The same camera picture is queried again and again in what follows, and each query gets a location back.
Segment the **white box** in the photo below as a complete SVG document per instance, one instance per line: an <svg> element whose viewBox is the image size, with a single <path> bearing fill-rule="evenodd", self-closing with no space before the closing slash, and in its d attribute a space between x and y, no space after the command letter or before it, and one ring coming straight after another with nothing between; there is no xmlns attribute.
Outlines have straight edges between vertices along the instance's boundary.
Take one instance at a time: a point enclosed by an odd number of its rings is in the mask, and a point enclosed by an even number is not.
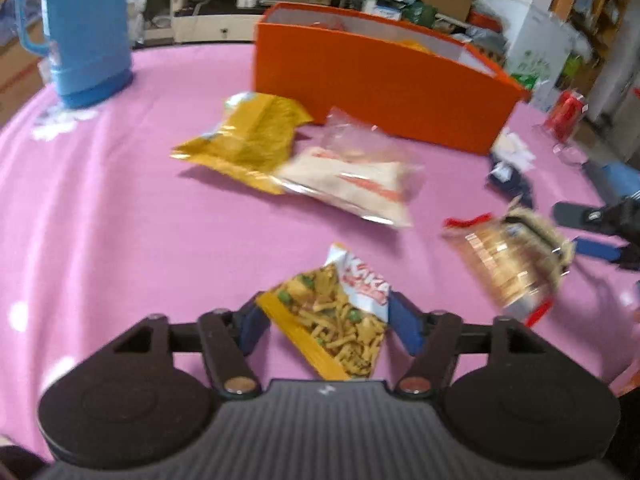
<svg viewBox="0 0 640 480"><path fill-rule="evenodd" d="M502 20L508 49L504 69L531 90L536 83L552 88L577 37L570 25L540 10L533 0L486 0Z"/></svg>

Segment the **red can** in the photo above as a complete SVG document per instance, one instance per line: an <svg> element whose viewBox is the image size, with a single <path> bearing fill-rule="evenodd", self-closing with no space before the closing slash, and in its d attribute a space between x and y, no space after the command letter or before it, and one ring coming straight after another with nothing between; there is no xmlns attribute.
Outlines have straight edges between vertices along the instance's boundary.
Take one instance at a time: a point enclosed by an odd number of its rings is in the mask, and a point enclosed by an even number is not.
<svg viewBox="0 0 640 480"><path fill-rule="evenodd" d="M558 142L564 144L572 136L587 109L587 101L583 95L575 90L565 90L549 112L544 126Z"/></svg>

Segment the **metal screw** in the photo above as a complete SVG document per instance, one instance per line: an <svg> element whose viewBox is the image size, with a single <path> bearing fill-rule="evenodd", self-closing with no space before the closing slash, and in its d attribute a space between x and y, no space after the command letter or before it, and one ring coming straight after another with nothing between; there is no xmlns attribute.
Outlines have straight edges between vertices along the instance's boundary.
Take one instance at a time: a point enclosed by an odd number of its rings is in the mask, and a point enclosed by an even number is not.
<svg viewBox="0 0 640 480"><path fill-rule="evenodd" d="M250 394L258 387L258 384L249 377L233 377L225 382L225 390L230 394Z"/></svg>
<svg viewBox="0 0 640 480"><path fill-rule="evenodd" d="M424 377L405 377L398 386L406 394L425 394L431 390L431 381Z"/></svg>
<svg viewBox="0 0 640 480"><path fill-rule="evenodd" d="M323 386L318 390L318 393L323 394L324 396L331 395L335 392L335 388L328 384L327 386Z"/></svg>

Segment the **pink tablecloth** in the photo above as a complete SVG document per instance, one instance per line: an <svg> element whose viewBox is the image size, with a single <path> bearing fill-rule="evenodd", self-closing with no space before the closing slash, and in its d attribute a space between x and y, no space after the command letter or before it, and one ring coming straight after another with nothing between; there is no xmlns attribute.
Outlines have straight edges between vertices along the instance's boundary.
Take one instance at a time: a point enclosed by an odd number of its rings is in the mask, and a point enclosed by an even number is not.
<svg viewBox="0 0 640 480"><path fill-rule="evenodd" d="M256 290L322 264L336 240L425 311L447 309L475 323L495 315L440 238L445 217L504 212L506 202L484 189L483 157L402 141L428 172L411 206L416 227L402 232L308 198L259 194L169 158L172 146L220 119L224 98L251 88L252 53L250 45L138 52L133 85L72 131L34 134L36 117L56 102L51 88L2 131L0 433L46 452L36 404L56 377L147 314L187 322L237 308ZM598 203L549 139L532 133L541 118L521 105L509 121L537 156L528 175L539 210L548 214L559 200ZM536 330L610 380L632 358L636 277L579 258ZM265 383L314 376L275 328L250 362ZM463 359L459 372L481 362ZM195 357L178 363L202 376ZM390 338L376 376L396 378L406 364Z"/></svg>

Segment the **plastic packaging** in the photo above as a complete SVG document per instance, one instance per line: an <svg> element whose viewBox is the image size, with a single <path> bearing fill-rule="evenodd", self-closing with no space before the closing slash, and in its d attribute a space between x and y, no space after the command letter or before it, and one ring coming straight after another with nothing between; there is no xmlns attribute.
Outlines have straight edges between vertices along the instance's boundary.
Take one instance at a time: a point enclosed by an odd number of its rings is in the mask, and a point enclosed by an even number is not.
<svg viewBox="0 0 640 480"><path fill-rule="evenodd" d="M291 152L295 128L312 121L297 101L243 92L225 103L212 132L174 148L171 156L207 166L254 189L283 194L271 177Z"/></svg>
<svg viewBox="0 0 640 480"><path fill-rule="evenodd" d="M146 0L127 0L127 33L129 43L145 43L145 18Z"/></svg>
<svg viewBox="0 0 640 480"><path fill-rule="evenodd" d="M565 90L549 112L543 128L558 142L566 144L589 106L583 95L575 90Z"/></svg>
<svg viewBox="0 0 640 480"><path fill-rule="evenodd" d="M334 244L324 267L261 294L256 303L320 376L368 378L388 323L389 284L362 260Z"/></svg>
<svg viewBox="0 0 640 480"><path fill-rule="evenodd" d="M422 185L422 165L382 130L336 108L325 131L321 146L278 169L277 182L367 220L410 226L406 202Z"/></svg>
<svg viewBox="0 0 640 480"><path fill-rule="evenodd" d="M548 220L514 202L502 219L447 219L445 228L502 314L532 326L551 308L575 249Z"/></svg>

